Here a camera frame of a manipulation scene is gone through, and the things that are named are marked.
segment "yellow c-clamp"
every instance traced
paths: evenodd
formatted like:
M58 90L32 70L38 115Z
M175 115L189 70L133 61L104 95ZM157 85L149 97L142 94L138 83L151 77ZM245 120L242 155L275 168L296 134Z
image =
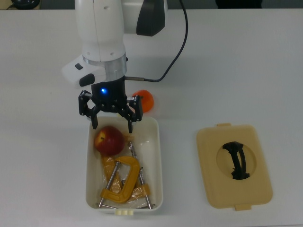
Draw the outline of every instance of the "yellow c-clamp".
M137 183L138 175L140 172L140 164L139 164L138 160L134 157L122 156L122 157L116 158L115 161L116 161L116 165L112 172L112 175L107 183L106 188L103 189L101 192L101 195L100 195L101 200L99 203L99 208L102 206L104 199L109 199L111 201L118 202L118 203L127 202L129 200L129 198L132 196L134 187ZM118 169L118 166L120 163L129 165L130 170L129 170L129 174L127 176L126 182L125 182L121 192L115 193L115 192L111 192L109 190L109 188L112 184L112 181L115 177L115 174L117 172L117 169Z

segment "blue led light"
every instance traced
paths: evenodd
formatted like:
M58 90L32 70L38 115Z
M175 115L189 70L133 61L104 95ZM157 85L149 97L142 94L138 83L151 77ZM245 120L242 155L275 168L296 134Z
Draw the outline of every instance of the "blue led light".
M106 88L101 88L101 89L100 89L100 92L101 92L102 94L106 95L106 94L107 94L107 89L106 89Z

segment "beige lid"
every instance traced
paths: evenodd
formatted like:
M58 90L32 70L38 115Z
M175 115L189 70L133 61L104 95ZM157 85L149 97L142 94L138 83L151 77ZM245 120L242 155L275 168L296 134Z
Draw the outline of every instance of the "beige lid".
M207 199L213 207L249 210L252 205L271 200L273 192L266 163L252 126L218 124L201 129L196 140ZM224 144L233 141L243 144L246 172L250 174L243 180L233 179L234 163L223 149Z

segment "container lid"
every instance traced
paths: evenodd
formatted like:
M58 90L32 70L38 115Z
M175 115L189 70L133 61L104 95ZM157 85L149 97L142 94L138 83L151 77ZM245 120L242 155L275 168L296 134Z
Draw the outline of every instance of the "container lid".
M251 125L218 124L197 134L200 166L209 203L249 210L273 195L257 132Z

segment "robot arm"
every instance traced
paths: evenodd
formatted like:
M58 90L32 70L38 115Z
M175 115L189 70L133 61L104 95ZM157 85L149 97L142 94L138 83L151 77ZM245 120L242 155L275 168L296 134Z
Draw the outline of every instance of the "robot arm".
M124 76L124 33L157 34L168 10L166 0L76 0L75 8L82 55L62 73L76 88Z
M75 0L82 55L63 67L63 76L76 88L91 85L92 94L79 95L79 113L98 125L100 111L119 113L133 124L142 119L140 97L125 94L124 33L153 36L165 26L166 0ZM95 106L88 108L88 101Z

